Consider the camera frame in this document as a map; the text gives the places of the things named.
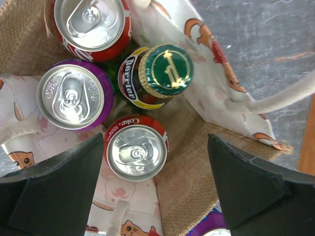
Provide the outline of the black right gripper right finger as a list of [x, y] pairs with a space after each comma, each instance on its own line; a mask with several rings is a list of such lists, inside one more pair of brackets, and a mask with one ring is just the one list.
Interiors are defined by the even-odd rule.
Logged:
[[314, 176], [266, 161], [214, 134], [208, 136], [208, 154], [232, 235], [314, 235]]

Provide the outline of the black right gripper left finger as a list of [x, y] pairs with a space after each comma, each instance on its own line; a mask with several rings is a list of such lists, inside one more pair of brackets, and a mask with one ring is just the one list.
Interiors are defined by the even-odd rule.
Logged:
[[103, 159], [98, 133], [0, 178], [2, 236], [83, 236]]

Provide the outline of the red Coke can front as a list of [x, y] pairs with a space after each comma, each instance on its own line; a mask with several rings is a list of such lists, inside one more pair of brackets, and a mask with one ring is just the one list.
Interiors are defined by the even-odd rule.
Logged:
[[145, 115], [115, 121], [104, 135], [104, 158], [111, 170], [128, 181], [144, 181], [163, 168], [169, 152], [165, 128]]

